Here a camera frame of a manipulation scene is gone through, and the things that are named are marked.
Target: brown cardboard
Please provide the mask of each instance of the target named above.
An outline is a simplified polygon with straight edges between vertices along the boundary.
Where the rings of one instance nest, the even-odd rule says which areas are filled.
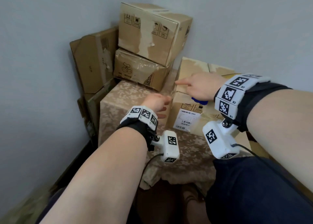
[[[226,67],[208,64],[198,60],[189,59],[186,57],[182,58],[180,69],[177,74],[177,79],[182,79],[191,76],[193,73],[199,72],[217,72],[218,74],[229,78],[235,75],[235,71]],[[190,113],[195,114],[197,119],[191,124],[182,124],[182,128],[185,127],[185,131],[190,132],[198,136],[203,136],[202,127],[211,120],[223,120],[223,116],[220,112],[214,109],[214,103],[209,102],[206,106],[196,103],[191,99],[191,96],[187,94],[187,85],[177,85],[173,90],[173,101],[169,117],[166,123],[166,127],[175,128],[179,125],[175,125],[175,121],[179,114],[180,109],[184,109]]]
[[[118,49],[114,77],[129,79],[160,91],[174,61],[165,67],[146,58]]]
[[[96,132],[99,133],[100,101],[116,86],[114,78],[110,79],[97,93],[84,94],[89,117],[94,124]]]
[[[167,66],[183,49],[192,20],[154,4],[122,3],[119,47]]]
[[[70,42],[84,93],[98,92],[113,78],[118,28],[93,33]]]

